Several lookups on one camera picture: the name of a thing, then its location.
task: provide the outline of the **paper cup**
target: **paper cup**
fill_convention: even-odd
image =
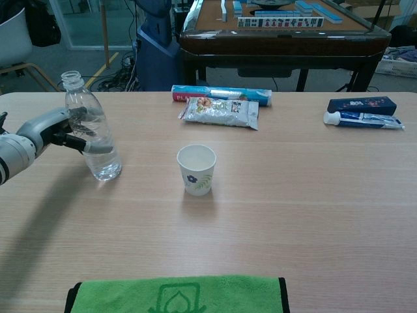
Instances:
[[[193,196],[210,191],[216,153],[205,145],[187,145],[177,154],[185,190]]]

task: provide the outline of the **bottle cap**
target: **bottle cap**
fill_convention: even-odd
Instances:
[[[340,112],[324,113],[323,121],[325,124],[339,125],[340,123]]]
[[[84,80],[77,70],[69,70],[62,73],[61,78],[66,90],[74,90],[84,86]]]

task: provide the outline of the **toothpaste cap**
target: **toothpaste cap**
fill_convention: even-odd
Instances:
[[[340,112],[336,111],[334,113],[329,113],[326,111],[326,113],[324,113],[323,121],[325,124],[339,125]]]

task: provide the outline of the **bottle neck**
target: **bottle neck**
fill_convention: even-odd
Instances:
[[[63,80],[64,88],[68,92],[75,92],[84,87],[84,80],[81,77],[81,74],[76,70],[65,72],[61,75],[61,77]]]

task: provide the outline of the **black towel edge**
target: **black towel edge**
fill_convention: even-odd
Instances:
[[[279,277],[278,281],[280,282],[280,289],[281,289],[282,312],[290,313],[289,303],[288,303],[287,284],[285,283],[285,278]]]
[[[64,313],[71,313],[72,307],[74,306],[74,303],[76,302],[76,297],[77,297],[80,286],[81,286],[81,282],[78,282],[73,288],[68,290],[68,295],[66,296]]]

